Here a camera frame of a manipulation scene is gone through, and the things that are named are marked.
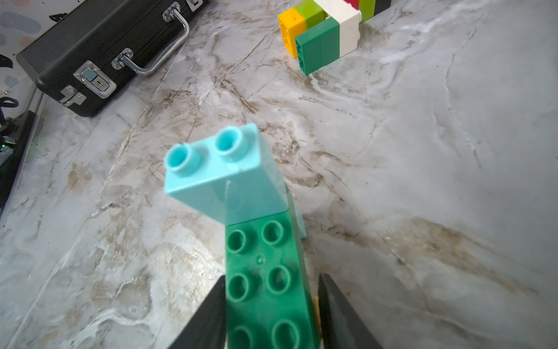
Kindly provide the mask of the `white long lego brick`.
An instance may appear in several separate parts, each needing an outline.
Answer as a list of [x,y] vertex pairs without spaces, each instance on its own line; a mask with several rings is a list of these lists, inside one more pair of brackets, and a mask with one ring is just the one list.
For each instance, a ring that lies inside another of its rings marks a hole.
[[315,0],[315,2],[339,24],[339,55],[343,57],[357,49],[360,39],[361,11],[344,0]]

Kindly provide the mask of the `lime green lego brick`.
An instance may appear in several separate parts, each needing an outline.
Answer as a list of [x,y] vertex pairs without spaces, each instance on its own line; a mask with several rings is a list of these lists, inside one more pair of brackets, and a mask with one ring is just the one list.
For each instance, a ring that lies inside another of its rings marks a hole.
[[358,8],[362,14],[360,22],[363,23],[374,16],[376,9],[376,0],[360,0]]
[[325,11],[314,0],[303,0],[294,8],[305,19],[307,29],[318,25],[327,18]]

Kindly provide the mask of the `orange yellow lego brick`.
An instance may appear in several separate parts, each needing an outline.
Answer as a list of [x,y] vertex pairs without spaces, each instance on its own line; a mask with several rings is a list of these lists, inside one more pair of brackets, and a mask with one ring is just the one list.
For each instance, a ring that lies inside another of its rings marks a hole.
[[290,55],[297,59],[296,37],[306,31],[305,18],[294,8],[290,8],[278,15],[280,32],[284,46]]

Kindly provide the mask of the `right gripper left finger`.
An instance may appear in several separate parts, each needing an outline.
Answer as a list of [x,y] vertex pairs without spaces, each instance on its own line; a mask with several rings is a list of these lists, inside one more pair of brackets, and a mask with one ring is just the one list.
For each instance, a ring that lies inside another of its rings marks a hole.
[[223,349],[226,334],[225,275],[222,275],[169,349]]

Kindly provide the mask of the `dark green small lego brick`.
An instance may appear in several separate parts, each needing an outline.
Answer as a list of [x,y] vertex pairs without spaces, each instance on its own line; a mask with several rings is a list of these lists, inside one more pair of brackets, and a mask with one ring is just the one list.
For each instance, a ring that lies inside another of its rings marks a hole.
[[332,17],[295,38],[299,66],[305,75],[340,58],[340,25]]

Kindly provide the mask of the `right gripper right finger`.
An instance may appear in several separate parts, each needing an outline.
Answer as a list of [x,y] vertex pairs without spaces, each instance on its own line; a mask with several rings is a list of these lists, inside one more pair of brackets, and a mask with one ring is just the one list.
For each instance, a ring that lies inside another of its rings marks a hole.
[[319,276],[318,306],[324,348],[383,349],[327,273]]

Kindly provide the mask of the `red lego brick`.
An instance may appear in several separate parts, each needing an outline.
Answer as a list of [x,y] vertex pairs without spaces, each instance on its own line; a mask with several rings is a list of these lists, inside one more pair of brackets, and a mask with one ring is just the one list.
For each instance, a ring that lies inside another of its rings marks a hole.
[[350,4],[354,9],[359,10],[359,0],[344,0],[347,4]]

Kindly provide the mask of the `light blue lego brick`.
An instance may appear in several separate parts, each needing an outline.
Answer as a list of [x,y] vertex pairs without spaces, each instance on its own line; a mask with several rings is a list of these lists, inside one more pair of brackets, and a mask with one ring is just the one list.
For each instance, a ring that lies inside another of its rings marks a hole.
[[290,191],[289,186],[286,186],[286,192],[289,195],[289,199],[291,200],[291,205],[294,208],[295,221],[299,229],[300,238],[301,240],[304,240],[305,238],[307,238],[307,231],[306,231],[305,221],[304,221],[302,211],[298,203],[296,202],[295,195],[293,195],[293,193]]
[[178,143],[167,151],[164,167],[167,195],[223,225],[289,208],[283,176],[256,124]]

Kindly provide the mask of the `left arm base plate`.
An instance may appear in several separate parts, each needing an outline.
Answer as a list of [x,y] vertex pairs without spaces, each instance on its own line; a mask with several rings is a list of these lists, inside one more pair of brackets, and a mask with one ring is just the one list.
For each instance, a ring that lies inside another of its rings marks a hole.
[[21,162],[26,154],[36,118],[33,111],[27,111],[15,122],[18,130],[14,136],[2,138],[6,146],[1,149],[1,210],[7,205]]

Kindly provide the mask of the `black small lego brick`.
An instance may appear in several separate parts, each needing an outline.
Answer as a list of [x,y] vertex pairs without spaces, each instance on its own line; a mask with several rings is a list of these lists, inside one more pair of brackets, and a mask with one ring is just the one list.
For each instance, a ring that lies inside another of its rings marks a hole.
[[391,7],[392,0],[376,0],[374,7],[374,14],[378,15]]

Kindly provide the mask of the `dark green long lego brick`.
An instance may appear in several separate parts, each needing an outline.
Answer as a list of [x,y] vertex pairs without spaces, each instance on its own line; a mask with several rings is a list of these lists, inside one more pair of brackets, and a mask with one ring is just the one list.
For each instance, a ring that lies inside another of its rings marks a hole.
[[229,348],[319,348],[293,209],[225,228]]

